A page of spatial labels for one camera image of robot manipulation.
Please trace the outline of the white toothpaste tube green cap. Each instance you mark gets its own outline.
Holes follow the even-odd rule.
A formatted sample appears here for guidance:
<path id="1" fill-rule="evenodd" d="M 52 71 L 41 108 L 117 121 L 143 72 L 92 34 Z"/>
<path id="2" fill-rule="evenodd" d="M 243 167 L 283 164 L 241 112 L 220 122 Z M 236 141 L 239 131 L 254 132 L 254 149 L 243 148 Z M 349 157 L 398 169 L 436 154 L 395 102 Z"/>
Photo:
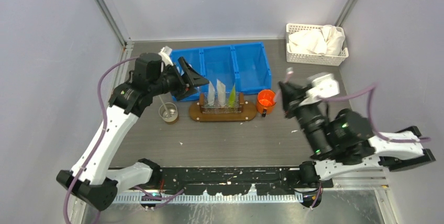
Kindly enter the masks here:
<path id="1" fill-rule="evenodd" d="M 209 82 L 208 85 L 208 92 L 207 92 L 207 104 L 209 107 L 215 106 L 215 88 L 212 84 L 212 82 Z"/>

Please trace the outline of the yellow-green toothpaste tube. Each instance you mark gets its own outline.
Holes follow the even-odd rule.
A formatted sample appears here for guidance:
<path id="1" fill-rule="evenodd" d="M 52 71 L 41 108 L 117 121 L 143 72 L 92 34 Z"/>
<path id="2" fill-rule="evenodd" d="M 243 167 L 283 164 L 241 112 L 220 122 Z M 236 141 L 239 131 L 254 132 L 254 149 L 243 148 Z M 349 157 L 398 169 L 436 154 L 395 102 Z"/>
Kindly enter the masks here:
<path id="1" fill-rule="evenodd" d="M 236 102 L 236 85 L 234 84 L 229 94 L 228 106 L 230 108 L 234 108 L 235 102 Z"/>

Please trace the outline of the orange plastic mug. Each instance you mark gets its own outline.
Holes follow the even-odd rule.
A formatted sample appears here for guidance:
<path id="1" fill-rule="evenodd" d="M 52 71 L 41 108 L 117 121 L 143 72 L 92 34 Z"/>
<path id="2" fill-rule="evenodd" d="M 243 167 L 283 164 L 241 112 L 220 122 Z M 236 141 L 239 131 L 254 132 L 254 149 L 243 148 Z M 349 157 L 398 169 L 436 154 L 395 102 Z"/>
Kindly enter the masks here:
<path id="1" fill-rule="evenodd" d="M 262 117 L 265 117 L 273 111 L 276 104 L 274 99 L 275 92 L 270 89 L 264 89 L 257 94 L 256 109 Z"/>

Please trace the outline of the white toothpaste tube orange cap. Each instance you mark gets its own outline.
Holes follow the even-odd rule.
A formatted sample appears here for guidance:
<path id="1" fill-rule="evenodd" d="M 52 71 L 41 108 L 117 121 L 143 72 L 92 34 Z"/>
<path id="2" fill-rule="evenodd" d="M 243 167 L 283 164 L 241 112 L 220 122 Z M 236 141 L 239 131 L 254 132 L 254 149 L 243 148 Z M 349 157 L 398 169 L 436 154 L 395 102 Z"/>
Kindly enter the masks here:
<path id="1" fill-rule="evenodd" d="M 225 107 L 226 106 L 226 85 L 217 79 L 217 99 L 218 99 L 218 105 L 219 107 Z"/>

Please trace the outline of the silver metal cup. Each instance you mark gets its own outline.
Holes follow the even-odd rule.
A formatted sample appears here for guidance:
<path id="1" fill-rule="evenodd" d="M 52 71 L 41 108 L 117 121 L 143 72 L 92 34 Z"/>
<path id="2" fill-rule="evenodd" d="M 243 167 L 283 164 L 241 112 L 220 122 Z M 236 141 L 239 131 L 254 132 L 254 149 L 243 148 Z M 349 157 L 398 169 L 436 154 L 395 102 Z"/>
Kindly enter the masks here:
<path id="1" fill-rule="evenodd" d="M 174 103 L 164 103 L 159 108 L 159 115 L 166 124 L 175 124 L 179 120 L 179 112 Z"/>

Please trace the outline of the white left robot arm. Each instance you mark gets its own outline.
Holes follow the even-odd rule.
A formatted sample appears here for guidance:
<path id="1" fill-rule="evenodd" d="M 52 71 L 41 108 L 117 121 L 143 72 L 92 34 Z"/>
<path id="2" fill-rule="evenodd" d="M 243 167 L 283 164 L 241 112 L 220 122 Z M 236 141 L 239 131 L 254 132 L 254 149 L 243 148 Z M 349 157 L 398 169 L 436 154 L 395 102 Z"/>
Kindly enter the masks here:
<path id="1" fill-rule="evenodd" d="M 160 185 L 160 167 L 140 159 L 134 165 L 111 171 L 110 163 L 124 137 L 156 96 L 170 93 L 182 100 L 207 85 L 183 57 L 175 65 L 165 53 L 143 53 L 134 58 L 130 79 L 118 85 L 108 103 L 100 102 L 103 121 L 90 145 L 69 170 L 57 175 L 57 182 L 98 211 L 107 209 L 116 196 L 134 186 L 155 189 Z"/>

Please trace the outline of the pink toothbrush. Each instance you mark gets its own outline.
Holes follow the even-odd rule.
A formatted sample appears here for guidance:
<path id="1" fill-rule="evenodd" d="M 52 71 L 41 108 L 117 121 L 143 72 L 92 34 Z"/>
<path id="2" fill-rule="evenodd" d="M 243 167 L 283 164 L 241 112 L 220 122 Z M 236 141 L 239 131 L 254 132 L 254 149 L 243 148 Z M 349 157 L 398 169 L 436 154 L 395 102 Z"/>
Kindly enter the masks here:
<path id="1" fill-rule="evenodd" d="M 292 67 L 287 68 L 284 83 L 287 83 L 293 74 L 294 74 L 293 68 Z M 273 101 L 277 103 L 278 100 L 280 99 L 280 96 L 281 96 L 281 89 L 279 88 L 278 91 L 275 93 Z"/>

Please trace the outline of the blue plastic divided bin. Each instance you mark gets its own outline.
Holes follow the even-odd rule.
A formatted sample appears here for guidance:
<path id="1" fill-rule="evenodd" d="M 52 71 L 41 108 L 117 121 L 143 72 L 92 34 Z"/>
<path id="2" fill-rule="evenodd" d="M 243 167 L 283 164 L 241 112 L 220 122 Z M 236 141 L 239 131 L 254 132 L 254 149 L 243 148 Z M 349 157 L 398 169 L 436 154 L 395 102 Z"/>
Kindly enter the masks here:
<path id="1" fill-rule="evenodd" d="M 181 74 L 179 58 L 213 85 L 220 80 L 229 93 L 234 87 L 245 95 L 257 94 L 272 85 L 272 72 L 262 42 L 174 49 L 170 57 Z"/>

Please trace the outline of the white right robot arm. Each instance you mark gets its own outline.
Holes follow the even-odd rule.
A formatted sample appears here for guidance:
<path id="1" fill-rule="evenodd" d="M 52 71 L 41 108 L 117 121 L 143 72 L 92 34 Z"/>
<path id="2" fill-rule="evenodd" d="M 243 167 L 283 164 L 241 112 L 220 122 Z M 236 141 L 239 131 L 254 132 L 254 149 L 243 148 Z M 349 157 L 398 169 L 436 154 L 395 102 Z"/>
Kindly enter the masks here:
<path id="1" fill-rule="evenodd" d="M 388 168 L 391 172 L 410 170 L 431 162 L 430 149 L 416 126 L 395 133 L 373 130 L 371 120 L 342 109 L 334 120 L 322 113 L 320 101 L 305 103 L 314 86 L 279 82 L 285 117 L 295 118 L 313 155 L 299 165 L 298 183 L 316 187 L 323 181 L 349 172 Z"/>

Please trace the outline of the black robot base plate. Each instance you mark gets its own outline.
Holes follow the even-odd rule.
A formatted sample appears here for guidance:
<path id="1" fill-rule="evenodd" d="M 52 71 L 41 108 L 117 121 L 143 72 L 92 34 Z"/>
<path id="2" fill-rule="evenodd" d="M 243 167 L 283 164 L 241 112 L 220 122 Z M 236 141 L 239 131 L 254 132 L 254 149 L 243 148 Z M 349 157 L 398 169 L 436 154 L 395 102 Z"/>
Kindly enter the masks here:
<path id="1" fill-rule="evenodd" d="M 253 189 L 258 195 L 289 195 L 297 189 L 314 191 L 332 187 L 332 180 L 321 182 L 308 167 L 162 167 L 140 187 L 169 195 L 245 195 Z"/>

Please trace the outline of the brown wooden oval tray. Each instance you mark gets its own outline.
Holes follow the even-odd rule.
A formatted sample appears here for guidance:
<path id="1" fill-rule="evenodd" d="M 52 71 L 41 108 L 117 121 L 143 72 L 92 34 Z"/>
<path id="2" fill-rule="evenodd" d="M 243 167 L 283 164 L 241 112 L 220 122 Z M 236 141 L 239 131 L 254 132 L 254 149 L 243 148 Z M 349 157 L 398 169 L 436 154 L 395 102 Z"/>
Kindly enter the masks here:
<path id="1" fill-rule="evenodd" d="M 245 101 L 242 105 L 242 112 L 235 113 L 203 113 L 198 102 L 192 103 L 189 110 L 189 117 L 197 122 L 231 122 L 250 121 L 257 114 L 256 106 L 252 102 Z"/>

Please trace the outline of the clear textured toothbrush holder rack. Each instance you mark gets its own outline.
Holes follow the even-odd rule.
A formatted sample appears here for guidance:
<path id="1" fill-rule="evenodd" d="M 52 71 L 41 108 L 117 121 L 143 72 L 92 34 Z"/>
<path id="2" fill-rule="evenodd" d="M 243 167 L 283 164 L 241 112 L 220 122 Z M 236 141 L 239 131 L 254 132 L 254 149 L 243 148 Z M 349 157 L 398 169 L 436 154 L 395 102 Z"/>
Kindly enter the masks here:
<path id="1" fill-rule="evenodd" d="M 226 93 L 225 104 L 221 105 L 215 94 L 214 101 L 210 104 L 208 102 L 207 93 L 200 93 L 198 103 L 200 111 L 204 114 L 233 114 L 241 113 L 243 111 L 245 100 L 244 95 L 241 92 L 237 92 L 235 95 Z"/>

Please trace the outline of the grey toothbrush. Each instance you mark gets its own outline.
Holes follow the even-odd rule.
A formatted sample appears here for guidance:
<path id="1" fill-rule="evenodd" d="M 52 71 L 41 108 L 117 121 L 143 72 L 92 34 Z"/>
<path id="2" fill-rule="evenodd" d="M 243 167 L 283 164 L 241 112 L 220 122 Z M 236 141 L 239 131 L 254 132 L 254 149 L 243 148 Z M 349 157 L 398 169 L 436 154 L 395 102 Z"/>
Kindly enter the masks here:
<path id="1" fill-rule="evenodd" d="M 161 95 L 159 95 L 159 100 L 160 100 L 160 102 L 162 104 L 162 107 L 163 107 L 163 110 L 164 110 L 164 112 L 162 113 L 162 117 L 163 118 L 171 118 L 172 114 L 171 114 L 170 110 L 167 108 L 167 105 L 164 102 L 164 100 L 163 100 Z"/>

